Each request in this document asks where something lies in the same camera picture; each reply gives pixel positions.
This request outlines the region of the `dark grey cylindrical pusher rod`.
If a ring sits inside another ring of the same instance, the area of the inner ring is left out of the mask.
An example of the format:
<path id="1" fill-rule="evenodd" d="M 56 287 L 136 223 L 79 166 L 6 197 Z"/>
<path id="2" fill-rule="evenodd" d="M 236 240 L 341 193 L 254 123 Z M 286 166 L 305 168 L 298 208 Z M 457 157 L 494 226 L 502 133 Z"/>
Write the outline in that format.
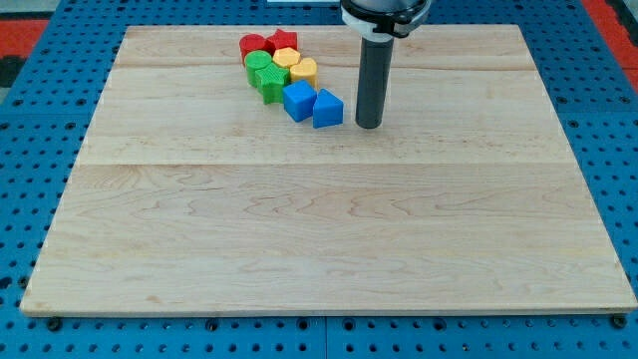
<path id="1" fill-rule="evenodd" d="M 393 39 L 386 42 L 362 39 L 355 111 L 360 128 L 372 130 L 382 124 L 393 48 Z"/>

